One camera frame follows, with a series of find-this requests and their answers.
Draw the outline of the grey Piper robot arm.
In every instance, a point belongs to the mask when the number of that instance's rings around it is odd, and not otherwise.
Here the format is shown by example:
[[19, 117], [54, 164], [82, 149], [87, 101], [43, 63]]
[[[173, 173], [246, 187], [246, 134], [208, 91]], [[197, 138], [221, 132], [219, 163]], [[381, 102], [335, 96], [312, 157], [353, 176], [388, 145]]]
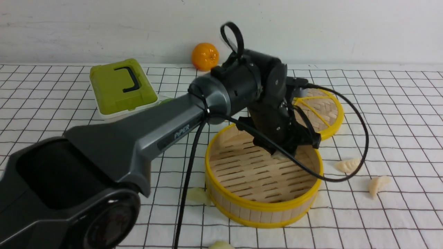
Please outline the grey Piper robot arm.
[[196, 78], [188, 93], [126, 118], [68, 129], [13, 153], [1, 177], [2, 249], [113, 249], [134, 227], [151, 162], [196, 127], [247, 108], [239, 129], [294, 156], [321, 136], [292, 109], [297, 86], [278, 58], [246, 49]]

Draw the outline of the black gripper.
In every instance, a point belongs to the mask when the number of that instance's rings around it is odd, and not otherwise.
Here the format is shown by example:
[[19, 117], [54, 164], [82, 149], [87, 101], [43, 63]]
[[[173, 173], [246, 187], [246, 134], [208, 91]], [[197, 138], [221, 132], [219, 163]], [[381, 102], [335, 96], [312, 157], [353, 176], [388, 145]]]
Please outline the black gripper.
[[[283, 101], [278, 108], [254, 102], [248, 107], [249, 117], [239, 117], [239, 122], [258, 130], [269, 140], [283, 148], [292, 157], [298, 146], [311, 145], [318, 149], [321, 135], [313, 129], [307, 115], [298, 106]], [[260, 138], [254, 138], [253, 144], [273, 155], [277, 149]]]

